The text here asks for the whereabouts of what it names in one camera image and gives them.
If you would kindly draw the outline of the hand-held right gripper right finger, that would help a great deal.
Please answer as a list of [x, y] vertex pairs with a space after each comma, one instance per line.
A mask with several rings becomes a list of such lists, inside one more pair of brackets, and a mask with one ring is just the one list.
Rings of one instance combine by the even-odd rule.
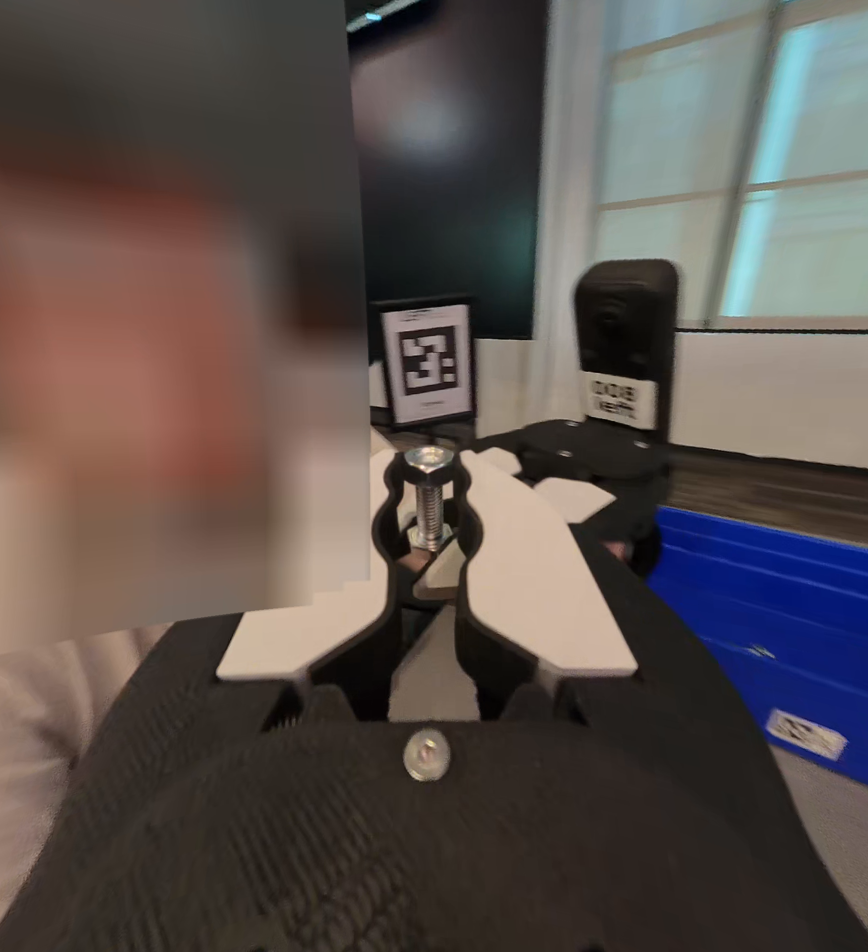
[[473, 619], [534, 656], [552, 678], [626, 677], [638, 669], [571, 524], [520, 480], [465, 450], [465, 494], [483, 532], [466, 558]]

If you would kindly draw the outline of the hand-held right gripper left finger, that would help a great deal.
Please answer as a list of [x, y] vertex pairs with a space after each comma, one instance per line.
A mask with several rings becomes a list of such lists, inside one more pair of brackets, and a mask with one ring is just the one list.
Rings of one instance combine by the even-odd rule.
[[316, 666], [380, 624], [393, 606], [385, 520], [397, 492], [385, 480], [396, 451], [377, 431], [301, 452], [295, 501], [280, 556], [298, 562], [297, 587], [279, 606], [245, 613], [216, 668], [223, 682], [300, 682]]

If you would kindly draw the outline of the steel bolt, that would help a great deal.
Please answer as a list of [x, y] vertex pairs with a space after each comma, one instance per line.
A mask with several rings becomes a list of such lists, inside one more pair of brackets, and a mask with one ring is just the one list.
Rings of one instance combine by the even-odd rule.
[[441, 487], [414, 486], [405, 482], [415, 493], [415, 524], [406, 531], [410, 552], [403, 560], [412, 571], [427, 568], [449, 540], [451, 530], [444, 519], [443, 505], [454, 479]]

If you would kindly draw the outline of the blue plastic bin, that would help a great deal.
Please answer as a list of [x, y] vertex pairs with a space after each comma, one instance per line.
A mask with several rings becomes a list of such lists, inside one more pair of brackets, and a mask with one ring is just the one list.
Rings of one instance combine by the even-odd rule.
[[672, 507], [657, 525], [651, 588], [766, 740], [868, 786], [868, 547]]

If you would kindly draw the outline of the framed black-and-white marker sign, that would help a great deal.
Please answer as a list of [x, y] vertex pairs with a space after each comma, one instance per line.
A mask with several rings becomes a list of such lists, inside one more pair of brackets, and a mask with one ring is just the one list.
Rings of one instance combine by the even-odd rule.
[[475, 300], [459, 293], [369, 303], [380, 327], [391, 429], [424, 432], [476, 421], [474, 313]]

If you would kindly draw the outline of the large dark screen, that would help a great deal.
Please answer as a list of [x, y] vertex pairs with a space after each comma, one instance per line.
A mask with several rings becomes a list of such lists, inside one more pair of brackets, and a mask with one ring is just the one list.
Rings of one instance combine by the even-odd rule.
[[533, 330], [549, 3], [413, 2], [348, 37], [369, 302]]

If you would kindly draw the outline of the large window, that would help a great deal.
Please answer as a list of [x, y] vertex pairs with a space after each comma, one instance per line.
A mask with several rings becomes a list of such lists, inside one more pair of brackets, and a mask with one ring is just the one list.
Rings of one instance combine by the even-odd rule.
[[615, 2], [592, 260], [688, 330], [868, 332], [868, 1]]

